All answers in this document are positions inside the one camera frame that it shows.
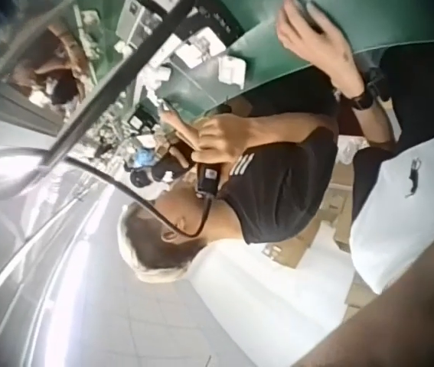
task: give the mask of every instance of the black watch strap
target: black watch strap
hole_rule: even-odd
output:
[[[349,99],[353,109],[363,111],[371,108],[377,97],[384,102],[390,98],[387,81],[383,77],[380,69],[377,67],[369,69],[363,75],[363,80],[365,84],[364,92],[358,97]]]
[[[363,93],[361,93],[361,95],[350,99],[351,106],[358,111],[363,111],[365,109],[371,108],[374,100],[375,97],[367,86],[365,86],[364,91]]]

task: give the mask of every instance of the green mat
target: green mat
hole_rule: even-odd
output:
[[[218,81],[213,58],[184,73],[173,70],[158,90],[184,119],[193,119],[225,100],[308,66],[279,43],[276,14],[282,0],[222,0],[246,33],[226,54],[247,62],[244,90]],[[354,52],[434,41],[434,0],[316,0],[339,24]],[[142,101],[147,106],[149,101]]]

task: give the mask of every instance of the paper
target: paper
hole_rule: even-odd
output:
[[[237,84],[244,89],[246,81],[246,62],[232,56],[218,58],[218,80],[225,84]]]

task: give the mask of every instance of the hand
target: hand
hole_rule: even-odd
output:
[[[159,109],[159,118],[161,119],[161,122],[170,125],[176,131],[176,136],[178,138],[192,147],[193,150],[197,149],[198,133],[196,128],[182,121],[176,111],[164,111]]]
[[[234,162],[249,146],[251,121],[232,114],[216,115],[197,130],[184,123],[174,112],[160,112],[161,121],[170,125],[176,135],[190,145],[191,158],[199,163]]]
[[[361,95],[364,82],[341,30],[311,2],[307,3],[307,11],[322,33],[308,24],[293,0],[285,0],[276,22],[283,47],[326,73],[347,98]]]
[[[70,67],[77,75],[87,75],[89,71],[89,61],[83,48],[77,42],[65,45],[65,51],[69,57]]]
[[[251,119],[215,115],[198,129],[198,149],[191,158],[207,164],[234,162],[249,147],[251,131]]]

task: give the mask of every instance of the black device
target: black device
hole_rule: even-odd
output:
[[[376,67],[369,69],[363,75],[363,80],[364,92],[360,96],[349,99],[352,108],[363,111],[369,109],[377,97],[384,102],[390,98],[387,81],[380,69]]]
[[[197,166],[196,192],[213,199],[218,193],[220,183],[221,164],[199,164]]]

